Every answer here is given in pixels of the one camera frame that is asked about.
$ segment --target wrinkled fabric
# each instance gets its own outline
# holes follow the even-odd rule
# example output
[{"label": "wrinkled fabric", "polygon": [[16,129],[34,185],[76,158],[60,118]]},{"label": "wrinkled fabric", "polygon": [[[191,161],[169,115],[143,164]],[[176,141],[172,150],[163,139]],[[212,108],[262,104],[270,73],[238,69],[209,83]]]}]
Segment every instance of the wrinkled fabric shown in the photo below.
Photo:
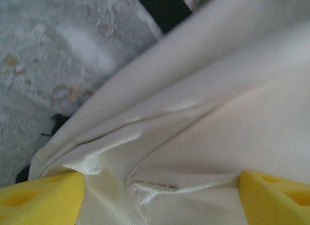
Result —
[{"label": "wrinkled fabric", "polygon": [[77,225],[246,225],[243,169],[310,183],[309,1],[213,0],[93,95],[30,179],[83,173]]}]

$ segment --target white fabric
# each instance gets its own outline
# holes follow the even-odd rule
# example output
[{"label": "white fabric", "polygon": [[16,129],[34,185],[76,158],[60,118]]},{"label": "white fabric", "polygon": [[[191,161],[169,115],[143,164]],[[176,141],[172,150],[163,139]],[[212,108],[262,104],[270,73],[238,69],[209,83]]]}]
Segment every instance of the white fabric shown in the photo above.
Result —
[{"label": "white fabric", "polygon": [[309,12],[214,0],[104,85],[30,178],[82,172],[77,225],[246,225],[241,170],[310,183]]}]

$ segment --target yellow plastic piece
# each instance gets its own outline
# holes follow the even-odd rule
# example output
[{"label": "yellow plastic piece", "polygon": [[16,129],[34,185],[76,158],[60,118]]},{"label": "yellow plastic piece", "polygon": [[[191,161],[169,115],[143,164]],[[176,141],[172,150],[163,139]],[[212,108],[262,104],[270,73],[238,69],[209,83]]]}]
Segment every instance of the yellow plastic piece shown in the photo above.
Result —
[{"label": "yellow plastic piece", "polygon": [[85,193],[70,172],[0,189],[0,225],[74,225]]},{"label": "yellow plastic piece", "polygon": [[310,225],[310,185],[242,171],[238,190],[248,225]]}]

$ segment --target yellow plastic object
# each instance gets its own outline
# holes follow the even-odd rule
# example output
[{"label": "yellow plastic object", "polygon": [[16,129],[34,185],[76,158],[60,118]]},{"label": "yellow plastic object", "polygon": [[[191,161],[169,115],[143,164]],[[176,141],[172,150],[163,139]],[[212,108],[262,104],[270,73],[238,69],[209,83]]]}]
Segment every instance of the yellow plastic object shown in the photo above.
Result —
[{"label": "yellow plastic object", "polygon": [[85,192],[70,172],[0,189],[0,225],[74,225]]},{"label": "yellow plastic object", "polygon": [[310,225],[310,185],[242,171],[238,190],[248,225]]}]

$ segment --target black object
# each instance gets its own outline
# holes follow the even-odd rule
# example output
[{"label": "black object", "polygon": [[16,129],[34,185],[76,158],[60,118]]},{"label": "black object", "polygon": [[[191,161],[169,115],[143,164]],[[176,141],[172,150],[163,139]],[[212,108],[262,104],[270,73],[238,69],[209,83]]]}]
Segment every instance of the black object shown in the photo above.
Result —
[{"label": "black object", "polygon": [[164,34],[192,14],[183,0],[139,0]]},{"label": "black object", "polygon": [[[62,116],[61,114],[55,114],[54,116],[52,116],[50,118],[50,120],[53,120],[55,122],[55,125],[52,129],[52,133],[51,134],[41,134],[44,136],[53,136],[59,129],[60,127],[63,126],[63,124],[66,123],[66,121],[69,120],[70,117],[67,116]],[[29,170],[30,170],[30,164],[27,165],[23,170],[21,170],[21,172],[19,174],[17,174],[16,178],[15,178],[15,183],[21,183],[21,182],[25,182],[28,180],[29,177]]]}]

